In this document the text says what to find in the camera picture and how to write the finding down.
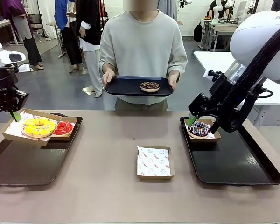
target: white brick wall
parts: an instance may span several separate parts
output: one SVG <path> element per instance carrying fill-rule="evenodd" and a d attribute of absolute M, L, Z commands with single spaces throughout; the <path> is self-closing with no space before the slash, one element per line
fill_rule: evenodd
<path fill-rule="evenodd" d="M 183 25 L 180 26 L 182 36 L 193 36 L 195 27 L 199 23 L 199 20 L 205 17 L 212 1 L 213 0 L 193 0 L 192 4 L 187 5 L 185 8 L 179 8 L 178 20 L 183 23 Z M 247 0 L 236 0 L 235 8 L 241 1 Z M 260 6 L 257 11 L 270 10 L 272 1 L 273 0 L 259 1 Z M 122 13 L 122 2 L 123 0 L 105 0 L 105 8 L 109 13 L 109 18 Z"/>

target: neck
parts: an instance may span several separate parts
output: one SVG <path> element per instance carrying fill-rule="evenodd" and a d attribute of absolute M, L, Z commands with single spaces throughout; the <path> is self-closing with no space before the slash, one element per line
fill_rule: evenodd
<path fill-rule="evenodd" d="M 154 20 L 157 15 L 158 11 L 132 11 L 130 12 L 132 17 L 140 22 L 150 22 Z"/>

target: hand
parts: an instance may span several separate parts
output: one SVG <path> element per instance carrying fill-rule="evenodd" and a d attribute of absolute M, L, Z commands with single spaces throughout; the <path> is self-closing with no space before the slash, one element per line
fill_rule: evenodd
<path fill-rule="evenodd" d="M 76 14 L 72 13 L 67 13 L 66 16 L 70 17 L 70 18 L 76 18 Z"/>
<path fill-rule="evenodd" d="M 169 73 L 168 83 L 172 87 L 172 89 L 176 88 L 176 83 L 177 83 L 178 77 L 179 77 L 179 71 L 177 71 L 177 70 L 174 70 Z"/>
<path fill-rule="evenodd" d="M 82 38 L 86 37 L 86 29 L 84 29 L 82 26 L 80 27 L 80 35 Z"/>
<path fill-rule="evenodd" d="M 113 77 L 115 76 L 115 72 L 111 69 L 108 70 L 105 74 L 103 74 L 103 83 L 107 85 L 107 83 L 111 82 Z"/>

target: blue jacket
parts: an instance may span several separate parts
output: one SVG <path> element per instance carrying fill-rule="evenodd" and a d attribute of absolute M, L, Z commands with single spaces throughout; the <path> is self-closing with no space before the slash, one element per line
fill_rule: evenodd
<path fill-rule="evenodd" d="M 57 26 L 63 30 L 68 22 L 68 18 L 66 17 L 67 13 L 67 3 L 75 2 L 75 0 L 55 0 L 55 21 Z"/>

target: white shirt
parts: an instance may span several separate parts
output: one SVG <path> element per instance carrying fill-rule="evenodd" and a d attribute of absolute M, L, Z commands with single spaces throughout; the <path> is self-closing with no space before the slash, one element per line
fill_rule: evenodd
<path fill-rule="evenodd" d="M 120 76 L 166 78 L 173 70 L 182 75 L 188 62 L 177 22 L 162 12 L 150 22 L 140 22 L 129 12 L 113 17 L 103 31 L 100 50 L 100 69 L 109 63 Z M 118 97 L 128 103 L 146 105 L 166 98 Z"/>
<path fill-rule="evenodd" d="M 70 0 L 68 0 L 68 2 L 67 2 L 67 12 L 68 13 L 75 13 L 76 14 L 76 12 L 74 12 L 74 6 L 75 6 L 75 3 L 74 2 L 70 2 Z M 70 23 L 74 22 L 76 20 L 77 20 L 76 18 L 67 17 L 66 27 L 70 27 Z"/>
<path fill-rule="evenodd" d="M 82 21 L 81 27 L 88 30 L 91 28 L 91 25 Z M 82 38 L 80 38 L 80 47 L 82 48 L 83 51 L 96 51 L 97 49 L 99 49 L 99 45 L 93 45 L 91 43 L 88 43 Z"/>

